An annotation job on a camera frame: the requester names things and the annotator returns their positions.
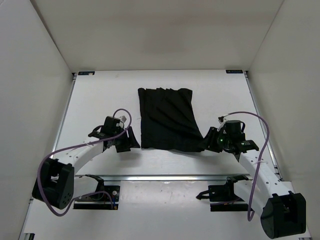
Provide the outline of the black pleated skirt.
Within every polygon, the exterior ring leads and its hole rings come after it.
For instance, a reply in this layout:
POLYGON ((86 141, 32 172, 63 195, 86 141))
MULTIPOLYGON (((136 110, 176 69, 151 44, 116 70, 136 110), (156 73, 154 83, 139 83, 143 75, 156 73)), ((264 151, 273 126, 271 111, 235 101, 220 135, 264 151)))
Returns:
POLYGON ((141 148, 204 151, 204 139, 192 107, 193 91, 188 88, 139 88, 141 148))

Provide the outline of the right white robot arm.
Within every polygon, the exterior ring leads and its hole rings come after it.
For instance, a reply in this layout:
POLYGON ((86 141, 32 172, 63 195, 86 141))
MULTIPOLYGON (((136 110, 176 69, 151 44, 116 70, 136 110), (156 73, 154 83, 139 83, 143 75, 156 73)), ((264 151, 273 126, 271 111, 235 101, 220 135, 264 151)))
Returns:
POLYGON ((245 202, 257 214, 264 233, 270 239, 304 234, 307 230, 306 200, 281 181, 262 159, 262 151, 246 139, 245 123, 219 118, 220 126, 211 127, 204 138, 204 148, 232 154, 248 175, 228 176, 223 185, 210 185, 198 200, 208 199, 211 207, 245 202))

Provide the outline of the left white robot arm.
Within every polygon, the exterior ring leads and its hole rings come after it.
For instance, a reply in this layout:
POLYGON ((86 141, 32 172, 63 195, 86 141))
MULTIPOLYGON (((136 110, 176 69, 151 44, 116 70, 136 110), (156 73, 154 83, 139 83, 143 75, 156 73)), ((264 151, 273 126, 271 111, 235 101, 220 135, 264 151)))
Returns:
POLYGON ((43 160, 37 171, 32 197, 44 202, 50 210, 69 209, 73 201, 83 198, 95 202, 108 198, 114 208, 113 198, 105 191, 101 177, 90 173, 84 176, 76 174, 111 147, 115 147, 117 153, 140 147, 131 125, 126 121, 125 116, 108 116, 104 124, 95 127, 83 143, 61 149, 59 158, 50 155, 43 160))

